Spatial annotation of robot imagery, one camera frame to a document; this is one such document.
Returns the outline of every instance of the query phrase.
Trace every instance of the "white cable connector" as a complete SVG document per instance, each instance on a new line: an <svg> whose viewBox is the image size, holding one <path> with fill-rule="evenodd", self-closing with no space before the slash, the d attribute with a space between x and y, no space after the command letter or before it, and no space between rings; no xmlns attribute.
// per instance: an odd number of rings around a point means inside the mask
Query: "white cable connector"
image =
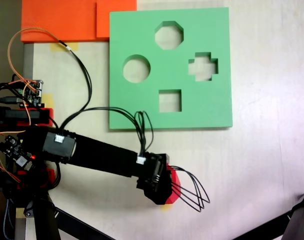
<svg viewBox="0 0 304 240"><path fill-rule="evenodd" d="M145 163L146 160L147 160L147 159L146 159L145 157L137 156L136 163L137 163L137 164L144 165L144 163Z"/></svg>
<svg viewBox="0 0 304 240"><path fill-rule="evenodd" d="M54 141L57 142L57 143L61 143L61 144L62 144L64 138L65 138L64 136L61 136L61 135L56 134L56 135L55 135Z"/></svg>

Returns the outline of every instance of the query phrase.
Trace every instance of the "black mount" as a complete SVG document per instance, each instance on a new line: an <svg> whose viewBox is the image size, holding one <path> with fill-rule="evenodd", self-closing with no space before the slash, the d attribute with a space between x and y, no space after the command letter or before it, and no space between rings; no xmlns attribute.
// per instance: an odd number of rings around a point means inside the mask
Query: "black mount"
<svg viewBox="0 0 304 240"><path fill-rule="evenodd" d="M292 210L268 221L234 240L304 240L304 195Z"/></svg>

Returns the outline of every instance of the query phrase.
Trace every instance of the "circular hole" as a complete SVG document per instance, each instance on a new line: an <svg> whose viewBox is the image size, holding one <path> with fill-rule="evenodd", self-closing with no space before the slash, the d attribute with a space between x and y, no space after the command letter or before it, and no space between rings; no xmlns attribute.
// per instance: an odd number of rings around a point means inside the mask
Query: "circular hole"
<svg viewBox="0 0 304 240"><path fill-rule="evenodd" d="M142 55L132 55L125 60L123 75L131 83L142 83L151 71L149 61Z"/></svg>

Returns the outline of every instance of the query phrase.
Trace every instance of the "connector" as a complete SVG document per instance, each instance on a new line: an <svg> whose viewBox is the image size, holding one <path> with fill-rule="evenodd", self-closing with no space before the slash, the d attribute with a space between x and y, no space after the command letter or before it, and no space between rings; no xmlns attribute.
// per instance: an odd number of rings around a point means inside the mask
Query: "connector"
<svg viewBox="0 0 304 240"><path fill-rule="evenodd" d="M0 104L18 104L23 101L16 96L4 96L0 97Z"/></svg>

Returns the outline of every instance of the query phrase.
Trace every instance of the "square hole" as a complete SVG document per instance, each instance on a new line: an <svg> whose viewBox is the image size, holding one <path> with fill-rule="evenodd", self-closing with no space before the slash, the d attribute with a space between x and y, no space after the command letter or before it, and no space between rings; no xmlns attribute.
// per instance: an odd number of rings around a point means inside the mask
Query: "square hole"
<svg viewBox="0 0 304 240"><path fill-rule="evenodd" d="M158 102L160 113L182 112L181 90L159 90Z"/></svg>

